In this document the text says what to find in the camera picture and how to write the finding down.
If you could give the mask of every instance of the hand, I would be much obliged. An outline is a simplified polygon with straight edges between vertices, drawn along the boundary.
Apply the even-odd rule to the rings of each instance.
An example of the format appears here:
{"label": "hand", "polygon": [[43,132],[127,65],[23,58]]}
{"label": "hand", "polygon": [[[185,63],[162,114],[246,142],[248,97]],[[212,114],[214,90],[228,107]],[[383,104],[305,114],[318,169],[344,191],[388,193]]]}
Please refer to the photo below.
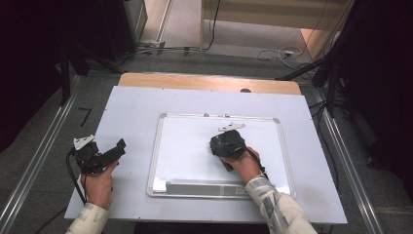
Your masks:
{"label": "hand", "polygon": [[112,172],[118,166],[118,161],[109,165],[100,175],[81,174],[82,186],[88,195],[88,202],[97,205],[105,210],[109,210],[112,204]]}
{"label": "hand", "polygon": [[[251,150],[251,152],[254,153],[259,159],[259,153],[257,151],[253,150],[251,147],[248,149]],[[259,169],[257,162],[255,162],[254,158],[252,158],[248,151],[245,151],[239,159],[221,159],[224,162],[229,163],[238,172],[238,175],[245,183],[248,183],[252,178],[261,174],[261,170]]]}

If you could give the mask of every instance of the black stand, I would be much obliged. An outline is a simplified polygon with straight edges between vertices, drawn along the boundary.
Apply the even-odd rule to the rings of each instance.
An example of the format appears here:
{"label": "black stand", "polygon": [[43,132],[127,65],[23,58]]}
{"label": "black stand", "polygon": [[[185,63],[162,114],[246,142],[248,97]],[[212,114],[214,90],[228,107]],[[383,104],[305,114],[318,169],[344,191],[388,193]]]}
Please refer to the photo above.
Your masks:
{"label": "black stand", "polygon": [[91,58],[97,61],[100,65],[108,68],[110,71],[123,74],[125,71],[119,70],[114,65],[107,62],[105,59],[99,57],[87,48],[74,43],[61,43],[60,44],[60,72],[62,77],[61,83],[61,102],[60,106],[63,106],[70,97],[70,76],[69,76],[69,61],[72,64],[78,75],[88,75],[89,66],[85,62],[85,57]]}
{"label": "black stand", "polygon": [[335,95],[335,86],[337,84],[339,71],[338,65],[332,62],[331,52],[328,52],[324,57],[316,60],[313,63],[310,63],[304,66],[301,69],[298,69],[291,74],[277,78],[276,80],[290,81],[314,68],[319,67],[319,70],[316,72],[316,75],[313,77],[312,83],[315,87],[321,87],[327,79],[328,81],[328,91],[327,99],[325,106],[331,118],[334,118],[333,106],[334,106],[334,95]]}

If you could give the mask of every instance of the finger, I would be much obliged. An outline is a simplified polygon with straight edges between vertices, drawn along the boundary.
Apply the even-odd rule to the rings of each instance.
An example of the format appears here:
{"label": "finger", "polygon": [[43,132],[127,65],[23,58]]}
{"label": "finger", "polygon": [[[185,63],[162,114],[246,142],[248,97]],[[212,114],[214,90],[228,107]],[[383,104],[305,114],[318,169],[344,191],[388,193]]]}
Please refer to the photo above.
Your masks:
{"label": "finger", "polygon": [[259,158],[259,153],[258,153],[257,151],[255,151],[255,150],[254,150],[253,148],[251,148],[251,147],[249,147],[248,149],[249,149],[253,154],[255,154],[255,156],[257,156],[258,159],[260,159],[260,158]]}
{"label": "finger", "polygon": [[225,163],[229,163],[231,164],[232,162],[236,161],[236,159],[233,158],[223,158],[223,157],[219,157],[222,161],[224,161]]}
{"label": "finger", "polygon": [[85,175],[83,173],[80,173],[80,183],[85,187]]}
{"label": "finger", "polygon": [[115,168],[118,166],[118,163],[119,163],[118,160],[116,160],[115,162],[113,162],[111,165],[109,165],[109,166],[106,168],[105,172],[111,175],[112,172],[113,172],[113,170],[115,170]]}

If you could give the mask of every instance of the person's left hand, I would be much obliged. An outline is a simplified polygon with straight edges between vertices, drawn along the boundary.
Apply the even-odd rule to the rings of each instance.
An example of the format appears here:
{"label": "person's left hand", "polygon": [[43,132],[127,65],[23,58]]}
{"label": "person's left hand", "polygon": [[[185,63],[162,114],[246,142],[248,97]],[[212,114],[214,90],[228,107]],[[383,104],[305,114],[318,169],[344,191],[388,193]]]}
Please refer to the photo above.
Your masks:
{"label": "person's left hand", "polygon": [[118,166],[118,161],[109,165],[100,175],[81,174],[82,186],[88,195],[88,202],[109,210],[112,204],[112,172]]}

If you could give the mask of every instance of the white tag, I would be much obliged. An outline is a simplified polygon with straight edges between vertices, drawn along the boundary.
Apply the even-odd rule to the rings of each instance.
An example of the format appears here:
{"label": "white tag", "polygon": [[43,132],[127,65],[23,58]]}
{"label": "white tag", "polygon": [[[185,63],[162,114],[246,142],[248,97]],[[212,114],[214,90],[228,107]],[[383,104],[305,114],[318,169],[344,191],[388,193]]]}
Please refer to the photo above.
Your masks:
{"label": "white tag", "polygon": [[241,129],[241,128],[245,128],[245,124],[234,124],[234,123],[231,123],[231,124],[228,125],[227,127],[218,128],[218,131],[219,131],[219,132],[227,132],[227,131],[231,131],[231,130],[235,130],[235,129]]}
{"label": "white tag", "polygon": [[83,138],[74,138],[73,139],[73,144],[75,145],[76,150],[79,150],[81,148],[83,148],[83,146],[87,145],[89,142],[91,142],[92,140],[94,140],[94,136],[87,136],[87,137],[83,137]]}

